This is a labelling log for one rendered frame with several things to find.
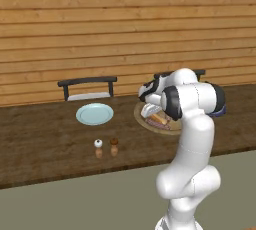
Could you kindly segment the light blue plate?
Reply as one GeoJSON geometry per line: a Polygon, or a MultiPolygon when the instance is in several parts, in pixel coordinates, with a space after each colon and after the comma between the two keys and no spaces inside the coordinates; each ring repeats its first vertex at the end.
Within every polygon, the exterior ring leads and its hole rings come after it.
{"type": "Polygon", "coordinates": [[[102,103],[90,103],[80,107],[76,112],[76,119],[89,126],[105,124],[112,119],[113,109],[102,103]]]}

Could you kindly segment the reddish brown sausage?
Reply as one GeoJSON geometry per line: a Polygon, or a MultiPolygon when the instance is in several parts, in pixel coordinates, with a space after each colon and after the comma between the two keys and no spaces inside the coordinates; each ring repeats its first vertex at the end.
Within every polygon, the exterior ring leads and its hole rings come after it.
{"type": "Polygon", "coordinates": [[[152,120],[151,118],[147,118],[145,120],[145,122],[147,124],[149,124],[150,126],[157,128],[157,129],[168,130],[168,131],[171,130],[171,128],[168,124],[165,125],[165,124],[159,123],[157,121],[152,120]]]}

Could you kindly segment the brown-topped wooden pepper shaker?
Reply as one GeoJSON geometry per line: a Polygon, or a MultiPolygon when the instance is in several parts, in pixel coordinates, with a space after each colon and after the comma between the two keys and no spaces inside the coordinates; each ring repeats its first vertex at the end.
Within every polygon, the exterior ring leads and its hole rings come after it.
{"type": "Polygon", "coordinates": [[[118,139],[112,138],[110,140],[110,144],[111,144],[111,155],[116,156],[118,154],[118,139]]]}

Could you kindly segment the tan bun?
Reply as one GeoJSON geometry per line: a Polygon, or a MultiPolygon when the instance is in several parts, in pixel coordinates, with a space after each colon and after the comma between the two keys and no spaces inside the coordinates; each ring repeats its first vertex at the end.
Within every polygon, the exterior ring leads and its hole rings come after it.
{"type": "Polygon", "coordinates": [[[149,118],[151,118],[153,121],[158,122],[160,124],[163,124],[163,125],[167,124],[167,120],[160,117],[158,114],[152,114],[149,116],[149,118]]]}

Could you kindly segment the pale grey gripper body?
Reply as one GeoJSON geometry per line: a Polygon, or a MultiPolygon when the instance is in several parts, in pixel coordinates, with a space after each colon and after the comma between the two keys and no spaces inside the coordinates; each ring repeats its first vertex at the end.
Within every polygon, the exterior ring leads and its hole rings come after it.
{"type": "Polygon", "coordinates": [[[162,110],[162,108],[160,106],[151,104],[151,103],[147,103],[141,110],[141,116],[143,118],[147,118],[153,114],[156,114],[158,112],[160,112],[162,110]]]}

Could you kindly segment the white-topped wooden salt shaker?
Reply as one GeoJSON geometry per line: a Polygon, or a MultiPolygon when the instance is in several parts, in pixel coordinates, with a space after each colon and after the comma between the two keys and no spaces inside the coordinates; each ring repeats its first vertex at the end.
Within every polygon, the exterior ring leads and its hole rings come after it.
{"type": "Polygon", "coordinates": [[[95,146],[95,155],[97,158],[101,158],[103,156],[103,141],[100,139],[97,139],[94,141],[94,146],[95,146]]]}

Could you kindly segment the dark blue plate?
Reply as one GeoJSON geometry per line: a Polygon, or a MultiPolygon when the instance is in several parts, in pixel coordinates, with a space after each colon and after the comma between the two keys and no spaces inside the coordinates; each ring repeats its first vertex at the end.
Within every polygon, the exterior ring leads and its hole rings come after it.
{"type": "Polygon", "coordinates": [[[209,113],[208,116],[210,116],[210,117],[220,117],[224,114],[226,114],[226,104],[222,107],[222,109],[220,111],[209,113]]]}

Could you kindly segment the tan wooden bowl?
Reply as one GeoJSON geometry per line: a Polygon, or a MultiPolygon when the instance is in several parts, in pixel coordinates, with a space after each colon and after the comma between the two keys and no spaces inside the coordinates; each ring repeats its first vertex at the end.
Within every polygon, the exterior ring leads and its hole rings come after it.
{"type": "Polygon", "coordinates": [[[160,117],[167,120],[167,124],[170,126],[171,130],[168,131],[168,130],[157,129],[147,124],[145,122],[147,118],[143,118],[141,116],[141,110],[143,107],[144,107],[144,103],[138,102],[134,108],[134,117],[142,127],[154,133],[163,134],[163,135],[179,135],[181,133],[181,121],[180,120],[174,121],[173,119],[169,118],[163,111],[160,111],[157,114],[160,117]]]}

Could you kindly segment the black chair with white seat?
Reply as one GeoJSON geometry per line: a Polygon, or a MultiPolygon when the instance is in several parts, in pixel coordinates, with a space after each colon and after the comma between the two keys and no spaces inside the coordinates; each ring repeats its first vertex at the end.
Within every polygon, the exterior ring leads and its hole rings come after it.
{"type": "Polygon", "coordinates": [[[63,88],[65,101],[77,101],[86,99],[109,98],[114,96],[113,83],[117,81],[115,76],[102,76],[102,77],[86,77],[62,80],[57,83],[59,87],[63,88]],[[85,83],[107,83],[107,92],[87,93],[87,94],[69,94],[69,87],[72,85],[85,84],[85,83]]]}

